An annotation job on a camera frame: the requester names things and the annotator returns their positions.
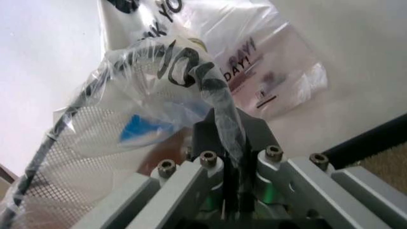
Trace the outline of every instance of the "blue object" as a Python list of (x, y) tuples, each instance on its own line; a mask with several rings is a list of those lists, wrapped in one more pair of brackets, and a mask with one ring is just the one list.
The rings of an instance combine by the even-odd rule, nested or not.
[(161, 121), (151, 123), (138, 115), (133, 115), (129, 123), (126, 125), (126, 127), (120, 134), (120, 142), (135, 139), (147, 135), (150, 132), (161, 133), (163, 131), (167, 133), (172, 133), (173, 125)]

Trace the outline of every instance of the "hex socket screw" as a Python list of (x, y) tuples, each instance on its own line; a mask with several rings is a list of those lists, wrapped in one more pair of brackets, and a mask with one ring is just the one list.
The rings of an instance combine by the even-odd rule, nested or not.
[(158, 174), (163, 178), (170, 178), (175, 173), (177, 167), (173, 160), (165, 159), (158, 163)]
[(309, 160), (323, 171), (328, 169), (329, 159), (323, 154), (311, 154)]
[(203, 151), (199, 155), (201, 165), (205, 168), (215, 167), (218, 155), (214, 151)]
[(283, 151), (279, 146), (267, 146), (265, 154), (273, 162), (280, 162), (283, 158)]

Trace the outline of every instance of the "plastic bag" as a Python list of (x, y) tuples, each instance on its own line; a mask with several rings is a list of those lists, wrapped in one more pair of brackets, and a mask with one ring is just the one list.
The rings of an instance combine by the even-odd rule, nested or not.
[(211, 107), (237, 166), (244, 131), (219, 68), (199, 45), (166, 36), (108, 52), (0, 204), (0, 225), (72, 226), (132, 173), (154, 168), (147, 157), (171, 158)]
[(236, 106), (269, 119), (327, 87), (324, 67), (269, 0), (100, 0), (104, 49), (146, 37), (196, 38)]

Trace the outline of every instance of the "white wall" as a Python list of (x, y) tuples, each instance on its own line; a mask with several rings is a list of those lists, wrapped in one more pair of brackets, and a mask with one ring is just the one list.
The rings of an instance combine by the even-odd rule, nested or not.
[(98, 66), (97, 1), (6, 0), (0, 21), (0, 163), (19, 176)]

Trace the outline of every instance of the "white plastic bag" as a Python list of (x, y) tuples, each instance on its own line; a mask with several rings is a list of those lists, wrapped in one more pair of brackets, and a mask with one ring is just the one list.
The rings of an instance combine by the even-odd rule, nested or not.
[(269, 119), (327, 87), (322, 64), (268, 0), (123, 2), (100, 0), (106, 50), (146, 37), (196, 38), (220, 66), (236, 105), (253, 116)]
[(240, 118), (219, 68), (199, 45), (166, 36), (108, 52), (0, 203), (0, 228), (69, 228), (133, 173), (174, 159), (170, 151), (180, 154), (185, 128), (211, 107), (238, 167)]

